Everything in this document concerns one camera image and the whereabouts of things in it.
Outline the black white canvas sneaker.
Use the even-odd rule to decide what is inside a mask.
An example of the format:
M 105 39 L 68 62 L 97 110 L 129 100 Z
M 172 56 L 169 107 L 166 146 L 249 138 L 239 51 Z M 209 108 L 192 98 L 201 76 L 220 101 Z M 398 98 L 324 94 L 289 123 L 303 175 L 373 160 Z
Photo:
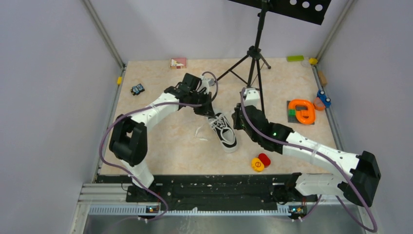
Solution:
M 225 114 L 217 113 L 215 117 L 209 117 L 208 123 L 218 136 L 219 142 L 226 153 L 233 153 L 238 149 L 234 129 Z

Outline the white shoelace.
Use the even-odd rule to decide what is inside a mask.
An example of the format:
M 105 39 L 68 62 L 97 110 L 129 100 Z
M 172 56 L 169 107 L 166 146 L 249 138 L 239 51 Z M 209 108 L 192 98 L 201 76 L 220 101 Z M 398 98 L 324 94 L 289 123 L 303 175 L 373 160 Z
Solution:
M 226 118 L 229 120 L 229 118 L 228 118 L 229 112 L 219 111 L 218 113 L 225 114 Z M 199 127 L 196 128 L 196 130 L 194 132 L 194 137 L 197 140 L 205 141 L 205 142 L 211 141 L 213 139 L 213 137 L 218 138 L 216 133 L 211 129 L 211 127 L 208 123 L 208 118 L 204 121 L 204 123 L 202 125 L 200 125 Z

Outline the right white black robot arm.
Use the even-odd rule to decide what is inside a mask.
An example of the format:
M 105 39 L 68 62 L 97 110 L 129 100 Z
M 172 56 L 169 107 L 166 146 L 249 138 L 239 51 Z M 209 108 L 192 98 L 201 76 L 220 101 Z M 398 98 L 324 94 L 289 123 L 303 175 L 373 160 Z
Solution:
M 294 173 L 293 181 L 285 188 L 290 200 L 298 201 L 304 195 L 342 195 L 358 206 L 372 206 L 381 179 L 373 153 L 348 153 L 315 142 L 290 127 L 268 121 L 254 105 L 238 103 L 231 117 L 236 130 L 244 130 L 265 150 L 293 156 L 328 171 Z

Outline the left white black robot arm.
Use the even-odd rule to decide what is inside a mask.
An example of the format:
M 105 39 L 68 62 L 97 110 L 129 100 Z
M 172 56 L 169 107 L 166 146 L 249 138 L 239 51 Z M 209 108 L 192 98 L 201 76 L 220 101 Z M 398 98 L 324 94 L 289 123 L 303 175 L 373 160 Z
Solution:
M 168 115 L 183 107 L 192 107 L 195 114 L 211 117 L 212 101 L 216 97 L 210 87 L 216 77 L 206 78 L 186 73 L 181 82 L 166 88 L 148 106 L 127 114 L 119 115 L 112 127 L 109 150 L 119 159 L 127 173 L 138 186 L 137 194 L 144 201 L 156 196 L 156 188 L 151 185 L 154 176 L 149 170 L 145 157 L 148 152 L 148 133 Z

